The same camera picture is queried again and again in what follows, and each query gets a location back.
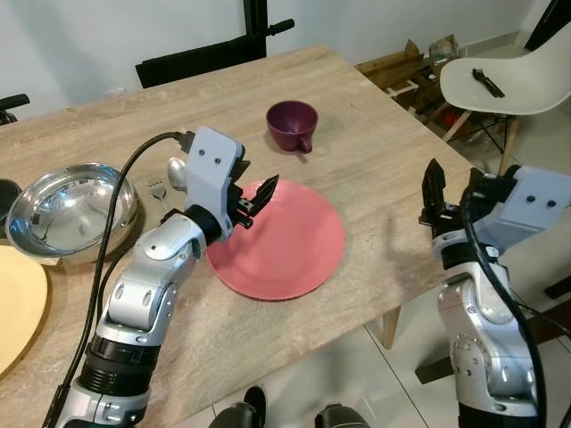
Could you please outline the small black tool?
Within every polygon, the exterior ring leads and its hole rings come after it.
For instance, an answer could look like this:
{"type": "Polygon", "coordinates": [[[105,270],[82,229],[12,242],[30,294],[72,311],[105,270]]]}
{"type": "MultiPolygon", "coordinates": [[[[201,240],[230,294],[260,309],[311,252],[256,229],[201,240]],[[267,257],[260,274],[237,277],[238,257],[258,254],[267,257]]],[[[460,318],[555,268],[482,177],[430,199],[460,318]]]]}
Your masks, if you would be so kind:
{"type": "Polygon", "coordinates": [[[496,83],[494,83],[489,77],[486,77],[482,69],[472,69],[472,77],[477,82],[480,82],[493,97],[503,98],[506,96],[496,83]]]}

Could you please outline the black robot right foot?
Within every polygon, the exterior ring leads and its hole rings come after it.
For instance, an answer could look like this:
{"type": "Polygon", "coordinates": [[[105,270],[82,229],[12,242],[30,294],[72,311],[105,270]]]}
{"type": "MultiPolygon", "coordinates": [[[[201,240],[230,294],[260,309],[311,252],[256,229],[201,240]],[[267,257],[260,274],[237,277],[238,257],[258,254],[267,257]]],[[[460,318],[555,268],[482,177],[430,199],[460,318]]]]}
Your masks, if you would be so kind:
{"type": "Polygon", "coordinates": [[[314,428],[370,428],[353,407],[331,403],[314,416],[314,428]]]}

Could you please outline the pink round plate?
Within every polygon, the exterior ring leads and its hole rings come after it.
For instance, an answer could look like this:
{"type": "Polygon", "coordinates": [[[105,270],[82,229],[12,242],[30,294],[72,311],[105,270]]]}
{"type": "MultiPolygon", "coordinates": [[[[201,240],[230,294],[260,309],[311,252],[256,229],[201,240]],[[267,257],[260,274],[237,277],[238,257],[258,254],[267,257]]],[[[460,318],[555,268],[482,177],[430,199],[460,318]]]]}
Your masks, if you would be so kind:
{"type": "Polygon", "coordinates": [[[213,272],[242,296],[267,301],[302,297],[334,274],[345,228],[334,205],[305,185],[278,180],[252,228],[238,227],[209,246],[213,272]]]}

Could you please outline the light wooden table leg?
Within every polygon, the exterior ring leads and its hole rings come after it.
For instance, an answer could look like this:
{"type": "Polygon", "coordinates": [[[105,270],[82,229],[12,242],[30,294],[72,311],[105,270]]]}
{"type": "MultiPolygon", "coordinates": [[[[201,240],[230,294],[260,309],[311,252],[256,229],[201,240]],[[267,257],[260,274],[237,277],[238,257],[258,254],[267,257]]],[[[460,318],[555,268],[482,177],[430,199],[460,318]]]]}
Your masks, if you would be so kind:
{"type": "Polygon", "coordinates": [[[385,311],[382,317],[380,317],[379,339],[380,345],[382,345],[385,350],[391,350],[394,345],[401,313],[401,307],[397,306],[396,309],[385,311]]]}

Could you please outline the white shell chair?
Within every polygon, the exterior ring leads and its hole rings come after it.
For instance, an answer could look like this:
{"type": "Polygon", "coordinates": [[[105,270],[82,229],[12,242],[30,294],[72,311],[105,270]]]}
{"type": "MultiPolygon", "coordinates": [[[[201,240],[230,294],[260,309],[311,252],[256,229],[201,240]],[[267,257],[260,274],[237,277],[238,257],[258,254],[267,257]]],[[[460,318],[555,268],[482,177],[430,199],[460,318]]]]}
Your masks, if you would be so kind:
{"type": "Polygon", "coordinates": [[[460,58],[445,64],[440,73],[441,91],[446,102],[468,111],[506,115],[509,133],[499,163],[505,174],[514,160],[519,117],[550,111],[570,97],[571,25],[567,24],[534,52],[517,58],[460,58]],[[472,69],[482,69],[503,91],[493,97],[472,77],[472,69]]]}

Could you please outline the yellow round plate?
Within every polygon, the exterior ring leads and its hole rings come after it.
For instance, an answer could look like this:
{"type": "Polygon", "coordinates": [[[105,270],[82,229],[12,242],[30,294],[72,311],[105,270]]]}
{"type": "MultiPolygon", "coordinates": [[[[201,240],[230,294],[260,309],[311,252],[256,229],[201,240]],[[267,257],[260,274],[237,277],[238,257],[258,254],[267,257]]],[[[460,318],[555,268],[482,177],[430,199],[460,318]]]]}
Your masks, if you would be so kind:
{"type": "Polygon", "coordinates": [[[44,322],[48,297],[41,262],[0,245],[0,379],[28,353],[44,322]]]}

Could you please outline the black robot left foot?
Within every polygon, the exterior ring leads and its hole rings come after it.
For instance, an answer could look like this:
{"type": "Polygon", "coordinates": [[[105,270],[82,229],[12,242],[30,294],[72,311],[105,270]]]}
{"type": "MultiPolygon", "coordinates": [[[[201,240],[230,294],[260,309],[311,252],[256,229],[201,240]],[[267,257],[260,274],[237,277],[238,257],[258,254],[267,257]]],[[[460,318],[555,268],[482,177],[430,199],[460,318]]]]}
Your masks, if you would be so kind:
{"type": "Polygon", "coordinates": [[[260,386],[245,392],[241,402],[226,407],[215,416],[208,428],[264,428],[268,413],[268,399],[260,386]]]}

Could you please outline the black metal frame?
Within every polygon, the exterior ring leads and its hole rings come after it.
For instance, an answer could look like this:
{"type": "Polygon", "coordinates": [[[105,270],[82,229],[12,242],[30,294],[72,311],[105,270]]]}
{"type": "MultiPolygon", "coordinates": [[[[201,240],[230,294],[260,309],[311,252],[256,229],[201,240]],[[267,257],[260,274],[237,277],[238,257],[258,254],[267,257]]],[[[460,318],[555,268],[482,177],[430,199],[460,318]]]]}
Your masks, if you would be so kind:
{"type": "Polygon", "coordinates": [[[244,15],[246,33],[243,36],[140,62],[136,65],[140,86],[152,88],[194,75],[232,68],[242,62],[262,60],[268,56],[266,37],[294,27],[291,18],[269,25],[268,0],[244,0],[244,15]]]}

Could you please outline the metal fork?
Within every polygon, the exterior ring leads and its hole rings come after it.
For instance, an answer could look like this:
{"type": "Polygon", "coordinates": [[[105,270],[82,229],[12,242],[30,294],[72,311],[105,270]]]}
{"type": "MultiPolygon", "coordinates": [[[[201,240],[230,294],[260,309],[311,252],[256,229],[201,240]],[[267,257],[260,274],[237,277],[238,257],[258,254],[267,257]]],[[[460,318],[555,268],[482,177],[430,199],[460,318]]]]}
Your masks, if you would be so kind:
{"type": "Polygon", "coordinates": [[[160,202],[166,201],[166,195],[168,192],[168,187],[166,184],[166,180],[160,177],[152,177],[148,179],[148,192],[150,195],[160,202]]]}

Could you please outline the metal spoon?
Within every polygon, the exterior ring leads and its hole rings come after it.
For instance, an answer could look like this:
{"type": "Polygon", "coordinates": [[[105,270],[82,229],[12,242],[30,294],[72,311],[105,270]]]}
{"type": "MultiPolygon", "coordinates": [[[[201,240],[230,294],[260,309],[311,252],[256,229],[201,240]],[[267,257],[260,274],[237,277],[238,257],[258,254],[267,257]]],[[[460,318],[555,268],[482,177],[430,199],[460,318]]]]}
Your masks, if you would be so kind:
{"type": "Polygon", "coordinates": [[[183,159],[172,158],[168,159],[167,162],[167,176],[169,185],[179,192],[187,191],[187,173],[186,173],[186,163],[183,159]]]}

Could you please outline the black robot foot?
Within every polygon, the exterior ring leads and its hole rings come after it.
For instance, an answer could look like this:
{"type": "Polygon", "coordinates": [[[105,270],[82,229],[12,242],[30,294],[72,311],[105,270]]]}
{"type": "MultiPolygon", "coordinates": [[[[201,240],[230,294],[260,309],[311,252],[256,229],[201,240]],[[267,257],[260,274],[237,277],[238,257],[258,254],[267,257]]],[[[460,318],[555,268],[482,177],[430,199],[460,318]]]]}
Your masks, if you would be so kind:
{"type": "Polygon", "coordinates": [[[260,386],[245,392],[241,402],[226,407],[215,416],[208,428],[264,428],[268,413],[268,399],[260,386]]]}
{"type": "Polygon", "coordinates": [[[370,428],[353,407],[331,403],[314,416],[314,428],[370,428]]]}

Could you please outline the purple cup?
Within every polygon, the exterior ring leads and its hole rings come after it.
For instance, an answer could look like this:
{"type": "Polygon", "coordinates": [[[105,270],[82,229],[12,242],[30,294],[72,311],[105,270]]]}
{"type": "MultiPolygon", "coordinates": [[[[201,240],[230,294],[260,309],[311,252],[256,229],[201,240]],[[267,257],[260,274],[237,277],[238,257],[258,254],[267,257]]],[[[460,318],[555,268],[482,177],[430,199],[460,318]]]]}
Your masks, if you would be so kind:
{"type": "Polygon", "coordinates": [[[265,115],[270,138],[280,150],[309,154],[313,151],[314,131],[319,123],[318,111],[309,103],[283,101],[270,106],[265,115]]]}

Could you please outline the shiny metal bowl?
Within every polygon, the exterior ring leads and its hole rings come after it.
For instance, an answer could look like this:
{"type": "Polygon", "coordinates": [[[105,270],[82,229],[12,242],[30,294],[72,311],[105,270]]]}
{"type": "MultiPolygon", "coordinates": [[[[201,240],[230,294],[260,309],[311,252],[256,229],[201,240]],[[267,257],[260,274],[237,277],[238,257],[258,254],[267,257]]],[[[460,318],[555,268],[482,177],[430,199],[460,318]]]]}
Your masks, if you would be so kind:
{"type": "Polygon", "coordinates": [[[4,223],[12,246],[37,259],[94,262],[118,169],[81,163],[42,176],[20,192],[4,223]]]}

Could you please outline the wooden slatted rack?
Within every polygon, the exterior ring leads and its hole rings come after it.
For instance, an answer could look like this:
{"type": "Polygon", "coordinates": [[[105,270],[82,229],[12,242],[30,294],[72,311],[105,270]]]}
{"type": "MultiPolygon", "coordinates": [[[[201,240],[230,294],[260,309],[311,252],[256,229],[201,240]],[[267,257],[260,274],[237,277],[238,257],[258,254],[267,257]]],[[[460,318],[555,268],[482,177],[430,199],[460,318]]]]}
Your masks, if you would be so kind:
{"type": "Polygon", "coordinates": [[[501,163],[501,146],[494,134],[497,119],[486,113],[462,110],[446,102],[441,91],[441,64],[421,53],[412,40],[400,52],[356,65],[356,70],[382,89],[413,118],[441,137],[485,174],[501,163]]]}

